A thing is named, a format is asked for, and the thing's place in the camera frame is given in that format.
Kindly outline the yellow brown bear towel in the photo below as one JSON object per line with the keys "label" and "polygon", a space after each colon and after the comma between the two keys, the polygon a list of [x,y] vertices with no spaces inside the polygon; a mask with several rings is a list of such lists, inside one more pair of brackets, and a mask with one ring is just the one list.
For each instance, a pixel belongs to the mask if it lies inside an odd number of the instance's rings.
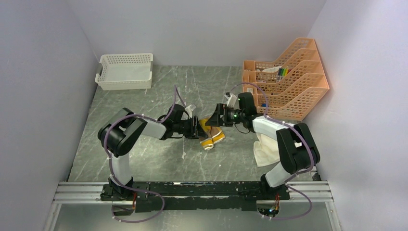
{"label": "yellow brown bear towel", "polygon": [[200,126],[207,135],[207,137],[200,136],[199,141],[204,150],[210,150],[216,143],[219,143],[225,139],[225,134],[220,127],[206,126],[207,118],[199,120]]}

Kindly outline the white towel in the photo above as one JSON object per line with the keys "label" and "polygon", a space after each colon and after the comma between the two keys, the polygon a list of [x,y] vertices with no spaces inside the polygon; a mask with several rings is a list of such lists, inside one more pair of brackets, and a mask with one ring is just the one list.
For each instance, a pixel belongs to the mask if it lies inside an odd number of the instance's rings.
{"label": "white towel", "polygon": [[287,128],[281,121],[273,122],[263,116],[253,121],[258,141],[254,142],[253,152],[258,167],[272,165],[280,160],[276,131]]}

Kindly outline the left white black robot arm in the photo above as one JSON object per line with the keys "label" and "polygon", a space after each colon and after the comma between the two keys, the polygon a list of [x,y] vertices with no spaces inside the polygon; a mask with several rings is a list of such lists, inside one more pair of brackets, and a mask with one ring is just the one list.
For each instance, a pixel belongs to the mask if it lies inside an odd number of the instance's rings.
{"label": "left white black robot arm", "polygon": [[162,141],[209,137],[198,117],[190,115],[188,109],[180,104],[172,105],[167,114],[157,120],[122,108],[98,132],[98,139],[108,155],[110,169],[109,191],[101,195],[103,199],[116,197],[127,200],[137,194],[133,190],[129,152],[140,136]]}

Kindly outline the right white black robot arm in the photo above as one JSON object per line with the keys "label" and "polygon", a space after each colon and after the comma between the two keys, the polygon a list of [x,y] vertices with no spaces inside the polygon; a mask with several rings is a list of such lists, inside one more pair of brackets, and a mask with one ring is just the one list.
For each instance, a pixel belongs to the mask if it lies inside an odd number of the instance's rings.
{"label": "right white black robot arm", "polygon": [[280,186],[319,162],[319,152],[305,123],[288,124],[259,113],[249,92],[237,96],[227,92],[226,97],[227,104],[216,105],[206,126],[232,127],[242,124],[260,139],[254,143],[254,152],[278,153],[278,163],[261,176],[259,191],[263,198],[272,199]]}

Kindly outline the orange plastic file organizer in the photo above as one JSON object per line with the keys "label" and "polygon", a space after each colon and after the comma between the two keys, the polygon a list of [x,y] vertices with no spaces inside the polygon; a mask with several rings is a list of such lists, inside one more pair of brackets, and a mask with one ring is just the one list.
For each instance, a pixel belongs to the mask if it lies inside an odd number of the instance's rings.
{"label": "orange plastic file organizer", "polygon": [[[279,77],[279,68],[290,71]],[[242,80],[259,112],[283,120],[304,120],[330,89],[312,38],[295,39],[272,62],[244,60]]]}

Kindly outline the colourful pens in organizer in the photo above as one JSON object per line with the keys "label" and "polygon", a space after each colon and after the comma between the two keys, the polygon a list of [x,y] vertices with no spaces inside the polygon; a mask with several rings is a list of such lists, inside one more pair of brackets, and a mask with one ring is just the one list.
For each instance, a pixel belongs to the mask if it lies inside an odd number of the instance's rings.
{"label": "colourful pens in organizer", "polygon": [[289,71],[290,70],[288,68],[279,68],[278,76],[279,77],[285,77],[288,74]]}

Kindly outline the white plastic basket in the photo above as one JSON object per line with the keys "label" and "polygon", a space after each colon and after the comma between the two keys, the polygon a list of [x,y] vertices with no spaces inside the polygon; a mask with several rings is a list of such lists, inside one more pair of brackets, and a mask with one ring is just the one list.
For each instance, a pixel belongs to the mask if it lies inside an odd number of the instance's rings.
{"label": "white plastic basket", "polygon": [[152,87],[153,54],[105,54],[98,63],[95,82],[102,90],[140,90]]}

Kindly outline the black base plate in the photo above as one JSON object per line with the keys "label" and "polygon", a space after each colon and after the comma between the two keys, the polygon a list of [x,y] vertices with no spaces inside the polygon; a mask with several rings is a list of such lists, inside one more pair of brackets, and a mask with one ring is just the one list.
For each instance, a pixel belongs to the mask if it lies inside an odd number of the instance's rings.
{"label": "black base plate", "polygon": [[109,191],[105,184],[100,194],[101,201],[129,202],[135,205],[134,212],[152,212],[163,210],[196,209],[241,209],[256,211],[258,201],[289,200],[290,194],[285,185],[271,191],[260,190],[260,181],[204,181],[204,182],[165,182],[135,181],[133,188],[137,194],[128,199],[105,198],[102,194]]}

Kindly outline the aluminium rail frame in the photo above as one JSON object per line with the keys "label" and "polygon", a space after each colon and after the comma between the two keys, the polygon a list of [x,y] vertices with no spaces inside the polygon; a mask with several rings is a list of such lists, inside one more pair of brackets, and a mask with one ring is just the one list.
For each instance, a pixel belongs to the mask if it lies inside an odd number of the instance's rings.
{"label": "aluminium rail frame", "polygon": [[158,141],[142,136],[130,152],[135,181],[161,194],[102,201],[109,167],[96,132],[81,139],[69,180],[58,185],[47,231],[338,231],[329,185],[303,174],[281,192],[276,219],[263,216],[275,198],[260,200],[256,135],[224,130],[226,139],[205,151],[197,140]]}

